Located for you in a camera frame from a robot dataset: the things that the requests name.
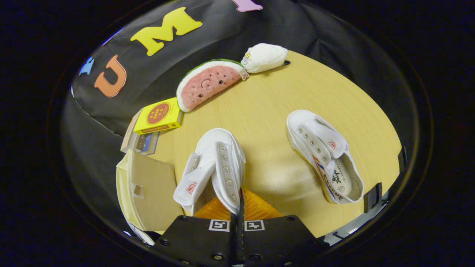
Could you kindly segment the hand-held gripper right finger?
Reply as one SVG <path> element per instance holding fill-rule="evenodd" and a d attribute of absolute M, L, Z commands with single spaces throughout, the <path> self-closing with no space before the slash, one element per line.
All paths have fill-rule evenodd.
<path fill-rule="evenodd" d="M 298 216 L 283 216 L 250 190 L 241 190 L 239 258 L 245 267 L 309 267 L 329 247 Z"/>

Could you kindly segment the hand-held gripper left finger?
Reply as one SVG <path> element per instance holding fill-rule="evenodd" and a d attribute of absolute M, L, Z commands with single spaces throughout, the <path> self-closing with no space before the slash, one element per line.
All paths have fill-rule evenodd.
<path fill-rule="evenodd" d="M 177 216 L 158 238 L 154 251 L 182 267 L 231 267 L 236 216 L 226 220 Z"/>

